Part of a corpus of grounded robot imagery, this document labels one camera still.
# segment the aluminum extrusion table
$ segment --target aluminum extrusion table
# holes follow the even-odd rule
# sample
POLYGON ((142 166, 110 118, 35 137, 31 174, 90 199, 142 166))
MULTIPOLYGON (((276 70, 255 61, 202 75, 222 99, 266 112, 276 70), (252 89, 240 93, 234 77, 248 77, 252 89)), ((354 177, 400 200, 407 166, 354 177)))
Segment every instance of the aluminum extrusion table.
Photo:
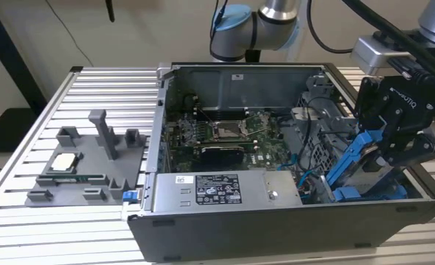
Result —
MULTIPOLYGON (((340 68, 358 89, 358 68, 340 68)), ((0 172, 0 264, 148 264, 122 221, 122 206, 24 207, 26 193, 58 145, 62 126, 94 134, 91 109, 108 111, 118 133, 151 134, 156 68, 84 68, 71 72, 0 172)), ((147 151, 142 169, 146 168, 147 151)), ((435 161, 424 163, 435 178, 435 161)), ((378 248, 223 259, 187 264, 435 264, 435 219, 404 228, 378 248)))

